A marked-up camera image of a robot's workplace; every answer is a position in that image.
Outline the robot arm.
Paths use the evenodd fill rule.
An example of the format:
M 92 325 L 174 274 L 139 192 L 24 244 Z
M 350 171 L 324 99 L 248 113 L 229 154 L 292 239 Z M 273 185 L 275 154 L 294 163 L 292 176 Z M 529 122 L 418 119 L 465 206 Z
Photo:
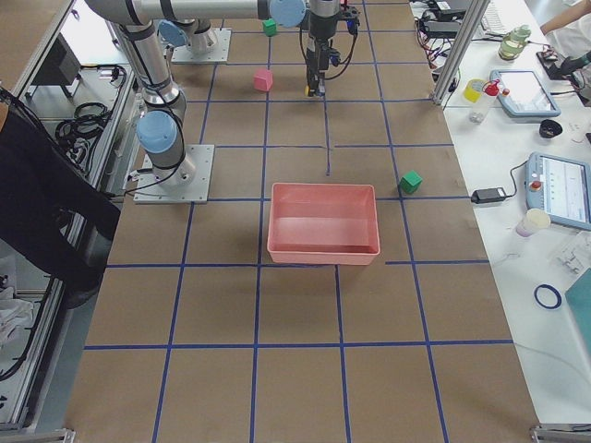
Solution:
M 346 66 L 348 60 L 333 48 L 332 39 L 341 21 L 357 21 L 355 9 L 340 1 L 90 1 L 89 8 L 115 28 L 124 53 L 144 88 L 149 108 L 139 129 L 155 138 L 142 138 L 156 184 L 174 186 L 193 178 L 187 160 L 182 120 L 186 99 L 174 82 L 156 34 L 157 19 L 197 25 L 214 18 L 271 18 L 285 28 L 308 33 L 300 44 L 306 62 L 306 94 L 322 96 L 330 66 Z
M 174 48 L 185 46 L 193 54 L 206 54 L 218 44 L 218 37 L 211 29 L 209 19 L 188 19 L 181 21 L 161 20 L 158 25 L 160 36 Z

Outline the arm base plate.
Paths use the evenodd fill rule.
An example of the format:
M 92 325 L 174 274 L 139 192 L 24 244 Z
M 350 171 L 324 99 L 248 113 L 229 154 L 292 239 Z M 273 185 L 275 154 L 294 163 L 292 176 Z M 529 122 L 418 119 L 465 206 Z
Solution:
M 175 47 L 172 63 L 177 65 L 226 64 L 232 30 L 210 28 L 202 33 L 184 32 L 186 44 Z
M 208 201 L 214 159 L 213 145 L 186 145 L 186 156 L 178 170 L 167 180 L 170 172 L 153 169 L 144 155 L 142 167 L 151 169 L 141 174 L 133 200 L 137 204 L 205 204 Z

